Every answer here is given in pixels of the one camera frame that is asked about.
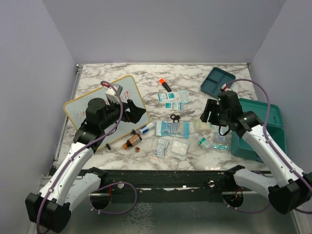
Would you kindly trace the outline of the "yellowish gauze packet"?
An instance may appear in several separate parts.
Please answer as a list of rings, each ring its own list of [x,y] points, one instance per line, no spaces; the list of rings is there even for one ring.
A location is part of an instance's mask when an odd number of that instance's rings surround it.
[[[208,122],[202,122],[200,118],[193,118],[194,128],[196,132],[211,132],[214,128]]]

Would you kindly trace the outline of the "amber medicine bottle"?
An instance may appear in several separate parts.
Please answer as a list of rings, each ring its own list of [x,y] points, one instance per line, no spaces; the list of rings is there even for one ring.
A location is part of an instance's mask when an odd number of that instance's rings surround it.
[[[123,148],[126,150],[130,147],[133,147],[140,143],[142,141],[142,137],[140,134],[134,134],[132,137],[130,137],[125,144],[123,144]]]

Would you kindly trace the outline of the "large blue bandage packet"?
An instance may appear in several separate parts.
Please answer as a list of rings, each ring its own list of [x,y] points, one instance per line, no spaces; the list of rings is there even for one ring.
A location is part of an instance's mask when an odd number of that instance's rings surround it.
[[[189,138],[190,124],[188,121],[183,122],[156,122],[156,135],[159,137],[172,136],[180,138]]]

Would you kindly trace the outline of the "white gauze packet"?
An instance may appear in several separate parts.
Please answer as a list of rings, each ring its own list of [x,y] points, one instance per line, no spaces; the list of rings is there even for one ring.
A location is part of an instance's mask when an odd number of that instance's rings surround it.
[[[168,156],[185,160],[188,155],[189,146],[190,142],[188,139],[174,137],[168,150]]]

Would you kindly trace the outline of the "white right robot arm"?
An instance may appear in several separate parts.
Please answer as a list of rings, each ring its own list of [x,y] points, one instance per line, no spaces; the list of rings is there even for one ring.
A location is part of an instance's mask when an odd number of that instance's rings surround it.
[[[243,111],[236,92],[224,91],[218,94],[217,100],[208,99],[200,119],[235,132],[253,148],[273,175],[268,178],[238,165],[226,172],[224,185],[228,190],[244,187],[257,192],[281,214],[287,214],[311,199],[311,173],[305,173],[291,162],[254,112]]]

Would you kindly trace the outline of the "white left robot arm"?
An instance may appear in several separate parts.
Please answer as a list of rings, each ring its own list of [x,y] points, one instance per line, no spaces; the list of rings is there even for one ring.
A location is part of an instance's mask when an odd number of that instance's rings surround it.
[[[109,191],[107,173],[93,167],[76,181],[82,167],[94,155],[103,140],[117,129],[120,122],[136,124],[146,113],[131,99],[126,102],[93,98],[88,102],[86,117],[76,131],[65,160],[49,181],[36,194],[30,193],[25,205],[36,231],[60,233],[68,224],[72,211],[91,192]]]

